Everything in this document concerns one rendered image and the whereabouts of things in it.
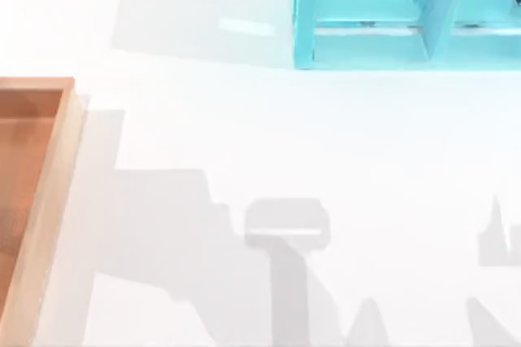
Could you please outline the light blue rack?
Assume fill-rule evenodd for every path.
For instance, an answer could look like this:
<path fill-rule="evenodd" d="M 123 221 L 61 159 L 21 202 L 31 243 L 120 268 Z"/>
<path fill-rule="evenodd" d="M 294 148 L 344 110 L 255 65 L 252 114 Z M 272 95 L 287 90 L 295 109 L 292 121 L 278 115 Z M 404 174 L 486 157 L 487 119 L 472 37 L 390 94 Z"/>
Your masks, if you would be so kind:
<path fill-rule="evenodd" d="M 292 0 L 300 69 L 521 71 L 521 0 Z"/>

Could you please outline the shallow salmon-coloured box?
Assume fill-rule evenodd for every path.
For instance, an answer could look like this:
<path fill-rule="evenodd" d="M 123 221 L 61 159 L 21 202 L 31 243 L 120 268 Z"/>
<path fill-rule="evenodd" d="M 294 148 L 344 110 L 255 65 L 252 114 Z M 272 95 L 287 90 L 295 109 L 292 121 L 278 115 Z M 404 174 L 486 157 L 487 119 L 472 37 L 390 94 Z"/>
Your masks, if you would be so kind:
<path fill-rule="evenodd" d="M 85 123 L 71 77 L 0 77 L 0 347 L 30 347 Z"/>

